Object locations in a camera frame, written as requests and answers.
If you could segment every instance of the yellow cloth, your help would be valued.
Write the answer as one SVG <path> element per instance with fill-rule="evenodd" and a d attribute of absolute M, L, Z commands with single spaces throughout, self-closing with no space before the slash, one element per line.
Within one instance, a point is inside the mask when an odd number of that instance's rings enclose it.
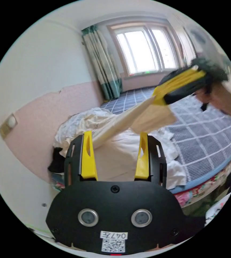
<path fill-rule="evenodd" d="M 114 116 L 93 137 L 93 148 L 100 147 L 110 138 L 131 128 L 134 133 L 150 133 L 176 121 L 168 106 L 153 105 L 155 96 Z"/>

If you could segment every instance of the label sticker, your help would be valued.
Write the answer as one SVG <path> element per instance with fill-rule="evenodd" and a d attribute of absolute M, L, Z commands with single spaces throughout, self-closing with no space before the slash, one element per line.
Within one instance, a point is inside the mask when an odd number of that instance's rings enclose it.
<path fill-rule="evenodd" d="M 125 240 L 103 238 L 101 251 L 107 253 L 125 253 Z"/>
<path fill-rule="evenodd" d="M 100 238 L 103 239 L 116 239 L 116 240 L 127 240 L 128 232 L 109 232 L 109 231 L 101 231 Z"/>

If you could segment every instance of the ceiling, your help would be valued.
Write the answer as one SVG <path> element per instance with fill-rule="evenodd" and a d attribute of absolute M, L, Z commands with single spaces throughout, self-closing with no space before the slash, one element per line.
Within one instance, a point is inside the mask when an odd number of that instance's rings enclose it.
<path fill-rule="evenodd" d="M 45 18 L 82 30 L 113 18 L 130 15 L 168 17 L 172 12 L 178 11 L 152 0 L 80 0 L 53 11 Z"/>

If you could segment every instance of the screw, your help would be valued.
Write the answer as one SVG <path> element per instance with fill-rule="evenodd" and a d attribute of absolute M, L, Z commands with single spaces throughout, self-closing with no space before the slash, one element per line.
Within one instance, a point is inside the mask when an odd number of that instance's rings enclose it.
<path fill-rule="evenodd" d="M 58 235 L 59 234 L 59 229 L 58 228 L 53 228 L 51 230 L 51 232 Z"/>
<path fill-rule="evenodd" d="M 173 236 L 176 236 L 179 233 L 178 229 L 174 228 L 171 232 Z"/>
<path fill-rule="evenodd" d="M 112 192 L 112 193 L 116 194 L 116 193 L 118 193 L 119 191 L 120 191 L 119 186 L 113 185 L 113 186 L 111 187 L 111 192 Z"/>

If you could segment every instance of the bed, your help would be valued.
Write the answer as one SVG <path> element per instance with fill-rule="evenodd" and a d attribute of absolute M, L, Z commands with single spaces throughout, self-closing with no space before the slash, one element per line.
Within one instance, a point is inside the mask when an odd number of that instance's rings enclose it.
<path fill-rule="evenodd" d="M 154 87 L 127 91 L 118 99 L 101 105 L 113 114 L 121 114 L 150 97 Z M 179 153 L 178 161 L 186 172 L 187 183 L 170 191 L 181 207 L 186 207 L 210 194 L 231 172 L 231 118 L 212 106 L 202 112 L 201 103 L 188 96 L 171 106 L 177 121 L 167 126 L 174 134 L 171 139 Z M 64 188 L 54 180 L 54 188 Z"/>

